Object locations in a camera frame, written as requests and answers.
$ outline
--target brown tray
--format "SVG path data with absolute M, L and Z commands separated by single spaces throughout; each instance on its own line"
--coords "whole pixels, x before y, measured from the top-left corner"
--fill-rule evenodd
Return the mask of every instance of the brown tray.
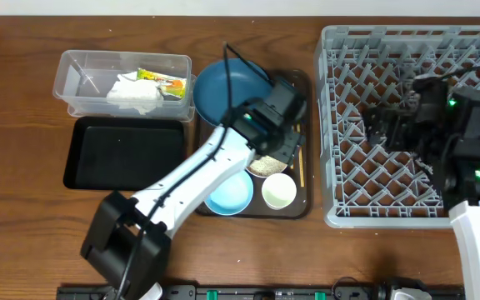
M 307 216 L 313 206 L 313 160 L 310 152 L 312 150 L 312 88 L 308 75 L 300 70 L 291 71 L 270 71 L 273 78 L 282 77 L 291 83 L 299 92 L 307 97 L 307 111 L 304 114 L 299 126 L 300 133 L 305 135 L 306 142 L 299 147 L 294 155 L 293 165 L 287 167 L 283 173 L 289 175 L 297 185 L 297 196 L 294 201 L 281 210 L 273 210 L 264 202 L 262 195 L 262 186 L 266 178 L 249 176 L 253 180 L 253 198 L 249 205 L 235 214 L 235 218 L 281 218 L 281 219 L 299 219 Z M 199 136 L 199 145 L 201 146 L 210 137 L 214 126 L 203 121 L 201 118 L 197 123 L 196 136 Z M 205 203 L 202 203 L 196 213 L 209 216 L 221 217 L 210 209 Z

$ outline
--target white wall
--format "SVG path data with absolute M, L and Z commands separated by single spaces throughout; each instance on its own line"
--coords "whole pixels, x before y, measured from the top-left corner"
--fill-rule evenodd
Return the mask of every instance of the white wall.
M 480 0 L 0 0 L 0 15 L 480 17 Z

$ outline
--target black tray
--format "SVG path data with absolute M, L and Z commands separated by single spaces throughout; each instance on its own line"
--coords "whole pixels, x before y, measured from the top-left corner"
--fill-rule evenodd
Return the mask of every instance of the black tray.
M 179 121 L 81 117 L 73 128 L 64 185 L 139 191 L 168 175 L 183 159 Z
M 271 71 L 269 74 L 273 78 L 279 76 L 285 78 L 289 83 L 293 84 L 299 92 L 307 98 L 307 111 L 305 112 L 300 122 L 300 132 L 305 135 L 306 142 L 301 146 L 302 157 L 302 171 L 300 168 L 299 150 L 296 151 L 293 167 L 287 167 L 283 173 L 289 175 L 297 186 L 297 196 L 294 201 L 287 207 L 281 210 L 273 210 L 264 202 L 262 195 L 262 186 L 266 178 L 249 176 L 253 180 L 254 193 L 252 201 L 249 205 L 235 214 L 235 218 L 280 218 L 280 219 L 299 219 L 310 213 L 313 205 L 313 162 L 310 152 L 312 150 L 312 136 L 311 136 L 311 111 L 312 111 L 312 88 L 308 75 L 300 70 L 291 71 Z M 199 145 L 207 141 L 214 130 L 214 126 L 200 119 L 197 126 L 197 134 L 199 136 Z M 221 217 L 210 209 L 205 203 L 201 204 L 196 213 L 209 216 Z

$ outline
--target snack packet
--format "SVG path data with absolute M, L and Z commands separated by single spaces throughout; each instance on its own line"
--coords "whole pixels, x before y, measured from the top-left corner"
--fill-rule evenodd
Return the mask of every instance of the snack packet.
M 165 95 L 184 98 L 187 80 L 179 77 L 168 76 L 157 72 L 151 72 L 142 68 L 138 69 L 137 80 L 153 80 L 159 84 L 159 88 Z

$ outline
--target clear plastic container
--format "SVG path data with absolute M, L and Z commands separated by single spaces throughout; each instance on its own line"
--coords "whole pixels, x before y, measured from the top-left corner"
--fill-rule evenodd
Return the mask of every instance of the clear plastic container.
M 156 102 L 150 112 L 141 114 L 135 108 L 120 108 L 118 103 L 149 104 L 149 101 L 109 98 L 107 94 L 118 80 L 119 74 L 139 68 L 187 79 L 185 97 L 165 97 Z M 171 118 L 187 121 L 193 114 L 192 61 L 185 55 L 139 52 L 68 50 L 58 65 L 53 95 L 69 104 L 68 112 L 74 117 L 103 114 L 114 117 Z

